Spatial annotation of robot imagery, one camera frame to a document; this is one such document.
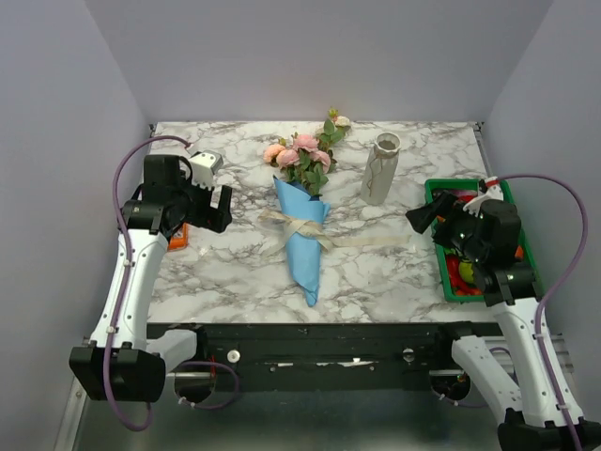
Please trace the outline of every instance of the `gray veined marble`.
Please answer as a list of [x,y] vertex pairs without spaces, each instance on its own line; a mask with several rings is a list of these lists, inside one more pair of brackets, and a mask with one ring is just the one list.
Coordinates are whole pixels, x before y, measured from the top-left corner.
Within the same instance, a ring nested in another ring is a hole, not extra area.
[[[424,182],[479,178],[485,173],[470,124],[360,122],[335,149],[338,167],[329,175],[323,200],[332,209],[325,224],[333,236],[407,235],[403,247],[337,248],[322,253],[321,288],[315,307],[306,305],[292,281],[285,252],[262,257],[280,229],[258,224],[263,209],[278,209],[274,169],[263,163],[265,147],[280,136],[313,133],[318,122],[160,123],[157,135],[175,134],[223,154],[219,186],[234,189],[234,221],[221,234],[192,229],[189,246],[165,256],[150,322],[426,322],[490,321],[481,304],[446,303],[434,245],[412,232],[404,212],[424,202]],[[378,207],[359,199],[362,173],[375,137],[402,138],[393,187]],[[186,155],[175,142],[161,141],[151,153]]]

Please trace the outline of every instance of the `flower bouquet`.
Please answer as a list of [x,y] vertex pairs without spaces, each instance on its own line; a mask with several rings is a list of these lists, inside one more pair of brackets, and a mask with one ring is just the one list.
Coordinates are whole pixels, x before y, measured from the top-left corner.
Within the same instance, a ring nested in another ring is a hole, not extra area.
[[322,243],[316,236],[330,211],[330,204],[319,199],[320,192],[328,183],[326,174],[336,167],[332,147],[345,137],[349,128],[350,120],[331,109],[323,128],[315,135],[294,133],[290,143],[281,138],[263,155],[266,163],[279,167],[285,175],[285,181],[274,177],[282,214],[271,217],[288,222],[285,234],[288,268],[310,306],[316,304],[319,292]]

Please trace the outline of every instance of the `green basket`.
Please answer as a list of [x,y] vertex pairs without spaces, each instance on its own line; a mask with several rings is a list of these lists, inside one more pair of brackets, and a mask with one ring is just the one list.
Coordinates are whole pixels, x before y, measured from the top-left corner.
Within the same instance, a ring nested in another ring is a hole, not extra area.
[[[430,203],[433,200],[433,192],[435,190],[470,190],[478,191],[478,179],[429,179],[425,182],[425,201]],[[504,199],[507,202],[514,204],[514,198],[511,196],[511,190],[506,181],[500,183],[503,191]],[[524,229],[522,228],[519,234],[519,245],[524,250],[524,261],[529,263],[536,272],[536,264],[532,256],[532,250],[526,240]],[[444,248],[438,244],[436,246],[436,258],[439,261],[440,278],[442,279],[442,288],[444,290],[444,299],[449,303],[483,303],[484,296],[457,296],[451,287],[449,280],[449,270],[447,269],[447,261],[445,259]]]

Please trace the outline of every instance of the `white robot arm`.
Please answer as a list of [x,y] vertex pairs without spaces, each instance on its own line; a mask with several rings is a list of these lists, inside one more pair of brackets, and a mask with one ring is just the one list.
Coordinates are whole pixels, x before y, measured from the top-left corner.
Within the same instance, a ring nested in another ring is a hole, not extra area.
[[[141,198],[122,208],[131,240],[127,260],[125,236],[120,231],[113,282],[100,320],[90,340],[73,348],[69,365],[92,399],[105,399],[102,388],[102,354],[112,334],[111,385],[117,400],[154,402],[165,374],[196,354],[196,333],[171,330],[156,340],[146,340],[146,319],[154,282],[171,237],[184,223],[221,233],[231,223],[231,188],[222,187],[217,209],[210,202],[213,179],[223,165],[215,152],[195,152],[190,159],[175,155],[148,155],[144,160]],[[118,292],[124,271],[129,283],[113,326]]]
[[[472,262],[476,285],[501,327],[519,386],[492,357],[484,339],[463,323],[452,337],[452,357],[495,415],[503,450],[580,449],[574,435],[588,444],[583,449],[593,449],[601,428],[584,420],[561,371],[544,312],[540,334],[535,330],[540,288],[529,263],[515,259],[521,231],[516,207],[503,201],[496,178],[481,180],[480,187],[480,195],[468,203],[442,192],[431,204],[408,211],[407,217],[418,233],[437,216],[444,218],[435,225],[433,240]],[[547,350],[547,365],[539,340]],[[555,395],[556,384],[562,403]]]

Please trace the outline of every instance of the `bolt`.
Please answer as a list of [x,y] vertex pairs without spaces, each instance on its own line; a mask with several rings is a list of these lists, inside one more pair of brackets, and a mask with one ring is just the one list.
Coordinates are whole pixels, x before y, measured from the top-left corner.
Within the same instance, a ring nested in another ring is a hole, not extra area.
[[413,352],[413,350],[410,348],[403,350],[403,360],[405,360],[405,362],[410,364],[411,362],[413,362],[415,360],[415,352]]
[[238,360],[240,360],[240,353],[238,352],[238,350],[231,350],[227,353],[227,361],[230,364],[234,364]]

